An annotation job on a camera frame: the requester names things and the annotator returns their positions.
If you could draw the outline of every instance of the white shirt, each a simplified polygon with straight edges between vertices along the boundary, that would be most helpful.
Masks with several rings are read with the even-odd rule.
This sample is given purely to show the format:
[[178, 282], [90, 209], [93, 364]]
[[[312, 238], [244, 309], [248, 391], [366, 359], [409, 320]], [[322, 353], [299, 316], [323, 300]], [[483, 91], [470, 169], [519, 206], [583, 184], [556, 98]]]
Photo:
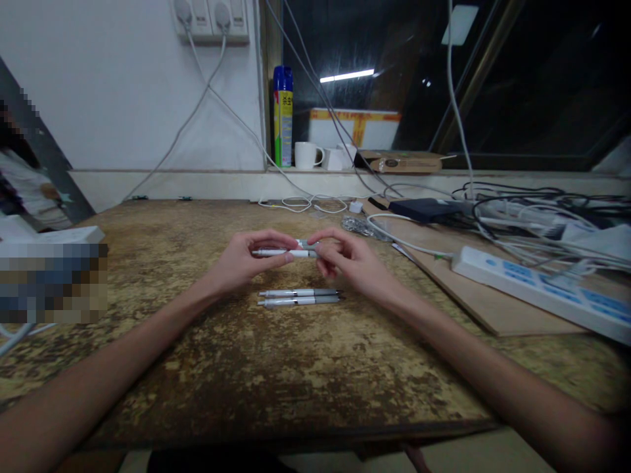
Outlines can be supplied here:
[[11, 183], [22, 199], [24, 209], [32, 216], [37, 217], [41, 212], [56, 208], [55, 201], [45, 198], [39, 189], [42, 184], [51, 183], [51, 180], [31, 168], [10, 149], [0, 150], [0, 172]]

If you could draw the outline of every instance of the white pen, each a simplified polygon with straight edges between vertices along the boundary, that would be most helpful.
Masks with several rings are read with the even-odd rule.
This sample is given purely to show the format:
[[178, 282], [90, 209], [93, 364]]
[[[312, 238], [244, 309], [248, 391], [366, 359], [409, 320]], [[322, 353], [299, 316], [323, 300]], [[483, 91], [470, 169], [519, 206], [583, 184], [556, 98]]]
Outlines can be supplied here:
[[305, 298], [291, 298], [291, 299], [265, 299], [259, 301], [258, 305], [265, 306], [266, 309], [273, 309], [281, 305], [313, 305], [313, 304], [334, 304], [340, 302], [343, 297], [340, 296], [312, 296]]
[[319, 258], [315, 251], [311, 250], [254, 250], [255, 256], [276, 256], [279, 254], [291, 253], [294, 258]]
[[286, 290], [270, 290], [261, 291], [259, 296], [269, 298], [293, 298], [293, 297], [308, 297], [308, 296], [336, 296], [341, 294], [342, 291], [337, 289], [286, 289]]

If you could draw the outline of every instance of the insecticide spray can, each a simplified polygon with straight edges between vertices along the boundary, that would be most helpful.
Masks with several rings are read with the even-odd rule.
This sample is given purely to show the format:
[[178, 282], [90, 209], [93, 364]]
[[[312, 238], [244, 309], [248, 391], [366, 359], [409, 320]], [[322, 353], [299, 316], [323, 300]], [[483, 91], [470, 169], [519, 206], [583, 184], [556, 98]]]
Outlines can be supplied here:
[[294, 77], [291, 68], [274, 68], [274, 153], [276, 166], [291, 166], [291, 127], [294, 114]]

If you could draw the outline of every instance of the mug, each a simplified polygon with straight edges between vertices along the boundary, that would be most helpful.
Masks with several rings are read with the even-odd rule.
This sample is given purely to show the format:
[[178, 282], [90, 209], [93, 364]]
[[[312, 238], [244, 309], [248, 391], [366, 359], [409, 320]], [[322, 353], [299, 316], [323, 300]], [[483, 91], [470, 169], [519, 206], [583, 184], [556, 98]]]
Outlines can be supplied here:
[[[320, 150], [322, 157], [316, 161], [317, 150]], [[315, 143], [308, 141], [297, 141], [294, 146], [294, 158], [296, 169], [313, 169], [316, 164], [320, 164], [324, 159], [324, 150]]]
[[348, 161], [348, 156], [342, 154], [345, 152], [337, 148], [324, 148], [322, 168], [327, 171], [341, 171], [344, 169], [344, 164]]
[[354, 166], [355, 163], [355, 154], [357, 154], [357, 148], [353, 145], [349, 145], [348, 143], [338, 143], [337, 148], [342, 150], [342, 154], [344, 155], [344, 169], [350, 169]]

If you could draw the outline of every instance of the cardboard box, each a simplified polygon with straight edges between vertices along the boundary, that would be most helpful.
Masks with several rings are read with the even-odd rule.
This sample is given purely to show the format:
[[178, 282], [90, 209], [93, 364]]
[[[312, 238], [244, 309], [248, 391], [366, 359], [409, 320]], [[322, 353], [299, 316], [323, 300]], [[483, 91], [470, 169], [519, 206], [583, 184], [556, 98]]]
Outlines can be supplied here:
[[[370, 164], [370, 167], [379, 173], [387, 174], [431, 174], [442, 169], [443, 155], [423, 151], [358, 151]], [[355, 158], [355, 165], [362, 159]]]
[[[399, 128], [401, 114], [382, 110], [352, 110], [336, 108], [347, 132], [360, 148], [389, 150], [392, 148], [396, 131]], [[308, 134], [300, 136], [300, 130], [308, 129]], [[312, 141], [323, 148], [335, 148], [340, 140], [331, 115], [326, 108], [311, 108], [294, 114], [294, 132], [296, 141]], [[345, 143], [349, 143], [346, 134], [340, 130]]]

